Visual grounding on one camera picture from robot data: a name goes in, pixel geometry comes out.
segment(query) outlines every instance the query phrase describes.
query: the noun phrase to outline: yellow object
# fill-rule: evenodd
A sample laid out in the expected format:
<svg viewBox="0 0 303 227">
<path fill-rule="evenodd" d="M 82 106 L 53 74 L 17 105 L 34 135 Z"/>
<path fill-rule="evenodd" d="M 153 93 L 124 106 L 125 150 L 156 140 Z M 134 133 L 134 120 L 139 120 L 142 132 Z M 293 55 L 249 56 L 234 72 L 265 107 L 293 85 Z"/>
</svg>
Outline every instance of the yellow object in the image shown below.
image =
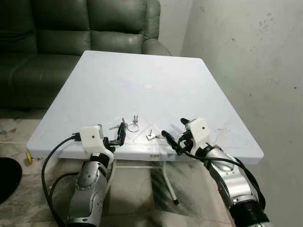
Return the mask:
<svg viewBox="0 0 303 227">
<path fill-rule="evenodd" d="M 28 162 L 29 163 L 32 163 L 33 162 L 33 159 L 32 159 L 32 157 L 30 156 L 30 153 L 27 151 L 26 152 L 26 155 L 27 155 L 27 160 L 28 160 Z"/>
</svg>

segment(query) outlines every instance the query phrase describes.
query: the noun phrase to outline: key ring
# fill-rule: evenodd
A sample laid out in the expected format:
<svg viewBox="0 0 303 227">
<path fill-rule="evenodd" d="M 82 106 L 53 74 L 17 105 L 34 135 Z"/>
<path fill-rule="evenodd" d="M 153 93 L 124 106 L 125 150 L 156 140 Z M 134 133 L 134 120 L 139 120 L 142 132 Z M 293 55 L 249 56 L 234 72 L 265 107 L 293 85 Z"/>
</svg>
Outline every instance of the key ring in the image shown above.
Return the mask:
<svg viewBox="0 0 303 227">
<path fill-rule="evenodd" d="M 130 125 L 137 126 L 137 129 L 135 129 L 135 130 L 130 130 L 130 129 L 129 129 L 129 126 L 130 126 Z M 129 130 L 130 132 L 138 132 L 138 131 L 140 130 L 140 127 L 139 127 L 139 125 L 136 124 L 136 123 L 131 123 L 131 124 L 129 124 L 129 125 L 127 126 L 127 130 Z"/>
</svg>

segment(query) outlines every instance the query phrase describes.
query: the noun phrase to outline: black round object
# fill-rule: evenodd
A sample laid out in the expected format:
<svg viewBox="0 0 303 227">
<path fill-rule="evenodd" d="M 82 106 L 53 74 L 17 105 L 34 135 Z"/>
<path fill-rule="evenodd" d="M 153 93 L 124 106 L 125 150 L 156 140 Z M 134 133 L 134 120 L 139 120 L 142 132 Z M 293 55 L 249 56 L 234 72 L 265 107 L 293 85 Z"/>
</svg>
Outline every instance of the black round object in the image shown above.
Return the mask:
<svg viewBox="0 0 303 227">
<path fill-rule="evenodd" d="M 0 157 L 0 204 L 7 200 L 18 187 L 22 177 L 20 164 L 11 158 Z"/>
</svg>

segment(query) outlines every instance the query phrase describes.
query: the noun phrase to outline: floor tile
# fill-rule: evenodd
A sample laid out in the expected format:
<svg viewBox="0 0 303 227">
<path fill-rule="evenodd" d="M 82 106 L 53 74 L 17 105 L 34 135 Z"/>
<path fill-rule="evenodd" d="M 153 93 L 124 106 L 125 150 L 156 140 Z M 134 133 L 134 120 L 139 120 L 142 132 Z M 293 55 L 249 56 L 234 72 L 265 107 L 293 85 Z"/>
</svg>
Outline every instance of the floor tile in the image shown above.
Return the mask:
<svg viewBox="0 0 303 227">
<path fill-rule="evenodd" d="M 108 227 L 186 227 L 186 217 L 153 210 L 131 215 L 114 215 L 101 219 L 100 226 Z"/>
<path fill-rule="evenodd" d="M 0 118 L 42 119 L 47 109 L 8 109 L 0 108 Z"/>
<path fill-rule="evenodd" d="M 62 167 L 60 169 L 61 173 L 79 172 L 85 160 L 82 159 L 70 159 L 70 158 L 60 158 L 62 162 Z"/>
<path fill-rule="evenodd" d="M 231 224 L 186 217 L 187 227 L 232 227 Z"/>
<path fill-rule="evenodd" d="M 41 119 L 16 119 L 17 128 L 0 134 L 0 142 L 27 143 Z"/>
<path fill-rule="evenodd" d="M 53 184 L 57 176 L 47 174 L 46 183 Z M 67 216 L 68 205 L 75 184 L 75 176 L 63 178 L 53 194 L 53 204 L 62 217 Z M 0 205 L 0 224 L 53 221 L 43 193 L 41 175 L 24 175 L 16 191 Z"/>
<path fill-rule="evenodd" d="M 214 180 L 200 162 L 169 162 L 167 174 L 179 205 L 174 205 L 160 169 L 151 170 L 156 209 L 230 223 Z"/>
<path fill-rule="evenodd" d="M 26 151 L 27 148 L 25 143 L 0 143 L 0 157 L 10 157 L 16 160 L 21 165 L 23 175 L 41 173 L 45 159 L 33 159 L 32 163 L 29 163 Z M 56 158 L 50 159 L 45 172 L 47 173 L 57 161 L 58 159 Z"/>
<path fill-rule="evenodd" d="M 110 215 L 153 209 L 152 184 L 148 169 L 117 169 L 109 192 Z"/>
<path fill-rule="evenodd" d="M 35 222 L 35 223 L 19 223 L 12 225 L 0 225 L 0 227 L 58 227 L 55 221 Z"/>
</svg>

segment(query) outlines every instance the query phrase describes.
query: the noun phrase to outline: sofa backrest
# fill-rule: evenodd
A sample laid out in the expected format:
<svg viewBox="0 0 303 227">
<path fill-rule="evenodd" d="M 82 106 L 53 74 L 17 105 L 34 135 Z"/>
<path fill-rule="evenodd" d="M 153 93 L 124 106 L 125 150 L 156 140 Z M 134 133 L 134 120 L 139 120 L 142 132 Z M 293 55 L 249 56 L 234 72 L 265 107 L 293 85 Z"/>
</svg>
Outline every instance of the sofa backrest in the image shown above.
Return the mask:
<svg viewBox="0 0 303 227">
<path fill-rule="evenodd" d="M 0 13 L 0 52 L 141 53 L 159 36 L 158 0 L 1 0 Z"/>
</svg>

